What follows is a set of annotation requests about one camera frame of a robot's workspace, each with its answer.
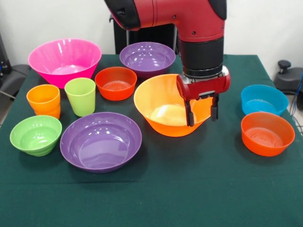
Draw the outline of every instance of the pink bowl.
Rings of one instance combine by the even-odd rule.
[[[35,48],[28,64],[48,83],[64,88],[72,79],[91,78],[101,56],[101,49],[90,41],[60,39]]]

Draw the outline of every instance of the green cup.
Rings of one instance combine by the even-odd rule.
[[[92,114],[96,106],[96,84],[88,78],[70,80],[64,87],[72,110],[79,117]]]

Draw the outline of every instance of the orange bowl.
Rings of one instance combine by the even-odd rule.
[[[136,82],[136,73],[124,67],[104,69],[95,77],[95,83],[100,94],[111,101],[129,98],[134,92]]]
[[[291,124],[273,113],[255,112],[241,122],[242,140],[252,152],[266,157],[281,154],[295,138]]]
[[[186,136],[210,117],[212,98],[190,103],[195,116],[193,127],[187,126],[184,100],[177,89],[177,74],[150,78],[134,93],[137,110],[155,131],[165,136]]]

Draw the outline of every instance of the dark green table cover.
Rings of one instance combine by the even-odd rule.
[[[22,153],[9,133],[34,112],[26,100],[45,84],[33,70],[0,129],[1,227],[298,227],[303,226],[303,140],[277,157],[253,154],[241,141],[240,94],[251,84],[273,83],[255,55],[226,55],[232,85],[220,96],[219,120],[207,120],[182,138],[155,132],[133,97],[110,102],[96,93],[96,112],[127,115],[143,134],[138,154],[123,168],[91,174],[68,164],[59,143],[45,157]],[[104,55],[96,69],[121,66]],[[180,59],[171,73],[180,73]],[[63,130],[78,119],[61,91]],[[293,126],[289,113],[284,113]]]

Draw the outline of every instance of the white wall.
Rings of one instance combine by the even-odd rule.
[[[303,66],[303,0],[227,0],[225,53],[257,54],[273,76],[276,62]],[[115,53],[113,24],[103,0],[0,0],[0,32],[12,64],[38,45],[77,37]]]

